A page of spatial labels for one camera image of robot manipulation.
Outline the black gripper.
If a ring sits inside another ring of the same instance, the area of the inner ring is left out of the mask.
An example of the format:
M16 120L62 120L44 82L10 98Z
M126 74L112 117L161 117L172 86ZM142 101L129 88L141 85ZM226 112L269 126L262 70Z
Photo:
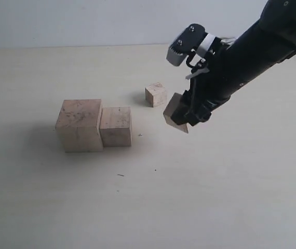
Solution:
M190 88L185 90L171 114L177 125L192 127L210 119L212 112L226 103L241 84L241 43L225 43L216 37L204 58L189 56Z

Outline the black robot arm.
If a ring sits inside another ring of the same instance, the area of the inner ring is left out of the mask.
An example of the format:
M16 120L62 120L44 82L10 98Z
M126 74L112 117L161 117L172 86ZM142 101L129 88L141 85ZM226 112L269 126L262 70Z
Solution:
M190 87L171 114L177 125L206 122L212 112L272 66L296 56L296 1L268 1L259 19L227 43L197 23L170 44L166 59L191 70Z

